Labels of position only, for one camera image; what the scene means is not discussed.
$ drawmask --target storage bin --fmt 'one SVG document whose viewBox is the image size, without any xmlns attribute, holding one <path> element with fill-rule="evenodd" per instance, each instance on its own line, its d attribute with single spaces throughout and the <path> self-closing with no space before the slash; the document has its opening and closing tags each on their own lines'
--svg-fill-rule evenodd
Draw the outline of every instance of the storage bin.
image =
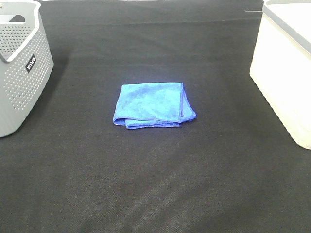
<svg viewBox="0 0 311 233">
<path fill-rule="evenodd" d="M 264 3 L 250 75 L 294 141 L 311 149 L 311 0 Z"/>
</svg>

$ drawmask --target gray plastic basket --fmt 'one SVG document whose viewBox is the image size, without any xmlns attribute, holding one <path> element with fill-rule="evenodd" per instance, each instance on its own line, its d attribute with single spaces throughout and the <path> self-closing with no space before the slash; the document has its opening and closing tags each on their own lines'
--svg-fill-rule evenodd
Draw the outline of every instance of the gray plastic basket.
<svg viewBox="0 0 311 233">
<path fill-rule="evenodd" d="M 43 91 L 53 68 L 39 8 L 35 1 L 8 1 L 1 15 L 25 22 L 0 22 L 0 137 L 16 131 Z"/>
</svg>

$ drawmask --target towel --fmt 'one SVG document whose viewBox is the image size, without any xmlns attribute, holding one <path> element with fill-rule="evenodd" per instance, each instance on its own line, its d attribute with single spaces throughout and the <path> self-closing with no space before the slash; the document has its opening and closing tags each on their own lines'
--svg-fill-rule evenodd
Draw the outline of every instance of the towel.
<svg viewBox="0 0 311 233">
<path fill-rule="evenodd" d="M 141 83 L 122 86 L 113 122 L 128 129 L 164 128 L 195 118 L 183 83 Z"/>
</svg>

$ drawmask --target black fabric surface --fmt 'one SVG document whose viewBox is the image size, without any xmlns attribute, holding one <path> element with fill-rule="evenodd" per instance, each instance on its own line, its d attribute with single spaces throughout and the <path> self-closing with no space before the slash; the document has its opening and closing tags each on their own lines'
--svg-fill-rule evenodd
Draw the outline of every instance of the black fabric surface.
<svg viewBox="0 0 311 233">
<path fill-rule="evenodd" d="M 43 2 L 55 66 L 0 139 L 0 232 L 310 232 L 311 152 L 249 76 L 261 7 Z M 115 126 L 121 85 L 147 82 L 183 82 L 198 118 Z"/>
</svg>

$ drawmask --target white storage bin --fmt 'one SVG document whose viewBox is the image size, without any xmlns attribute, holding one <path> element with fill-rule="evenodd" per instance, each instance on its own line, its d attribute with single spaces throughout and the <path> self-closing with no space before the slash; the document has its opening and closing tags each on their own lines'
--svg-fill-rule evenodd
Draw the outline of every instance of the white storage bin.
<svg viewBox="0 0 311 233">
<path fill-rule="evenodd" d="M 294 141 L 311 149 L 311 0 L 263 7 L 250 75 Z"/>
<path fill-rule="evenodd" d="M 39 8 L 29 0 L 0 4 L 0 20 L 24 17 L 24 22 L 0 22 L 0 137 L 20 127 L 53 68 Z"/>
</svg>

